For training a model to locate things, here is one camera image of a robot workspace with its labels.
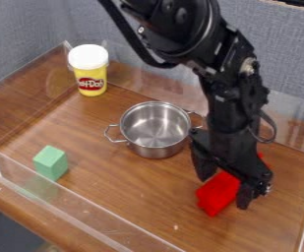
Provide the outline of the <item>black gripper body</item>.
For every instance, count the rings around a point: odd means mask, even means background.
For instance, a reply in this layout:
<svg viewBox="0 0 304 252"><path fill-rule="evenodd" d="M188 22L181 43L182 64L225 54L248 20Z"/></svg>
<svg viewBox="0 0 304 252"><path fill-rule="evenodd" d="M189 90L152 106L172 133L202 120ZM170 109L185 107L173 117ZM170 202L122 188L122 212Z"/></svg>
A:
<svg viewBox="0 0 304 252"><path fill-rule="evenodd" d="M257 143L269 142L268 139L260 138L259 130L252 127L232 133L219 132L215 129L194 128L190 129L189 137L190 147L206 150L217 160L224 160L227 163L235 163L240 158L251 158L253 155L259 155ZM273 178L272 171L264 173L264 178L268 179L268 193Z"/></svg>

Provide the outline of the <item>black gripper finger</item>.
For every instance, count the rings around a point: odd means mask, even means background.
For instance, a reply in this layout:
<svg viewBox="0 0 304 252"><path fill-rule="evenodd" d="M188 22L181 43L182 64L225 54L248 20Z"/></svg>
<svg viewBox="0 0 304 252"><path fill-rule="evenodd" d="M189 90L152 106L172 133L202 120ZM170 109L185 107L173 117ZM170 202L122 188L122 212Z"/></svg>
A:
<svg viewBox="0 0 304 252"><path fill-rule="evenodd" d="M241 210L247 210L253 199L255 199L255 188L251 184L243 183L236 197L237 208Z"/></svg>
<svg viewBox="0 0 304 252"><path fill-rule="evenodd" d="M201 182L206 181L217 171L215 158L206 150L190 147L190 158L197 178Z"/></svg>

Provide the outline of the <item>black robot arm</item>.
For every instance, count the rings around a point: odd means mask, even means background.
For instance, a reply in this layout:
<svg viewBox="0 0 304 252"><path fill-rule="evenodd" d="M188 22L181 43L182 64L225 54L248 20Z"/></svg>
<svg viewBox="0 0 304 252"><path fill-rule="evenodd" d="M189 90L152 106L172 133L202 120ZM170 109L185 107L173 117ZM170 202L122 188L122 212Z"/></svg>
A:
<svg viewBox="0 0 304 252"><path fill-rule="evenodd" d="M208 100L205 130L190 131L197 177L217 170L240 180L237 207L265 195L272 171L257 143L269 89L263 84L255 48L220 13L217 0L98 0L141 60L153 67L192 68Z"/></svg>

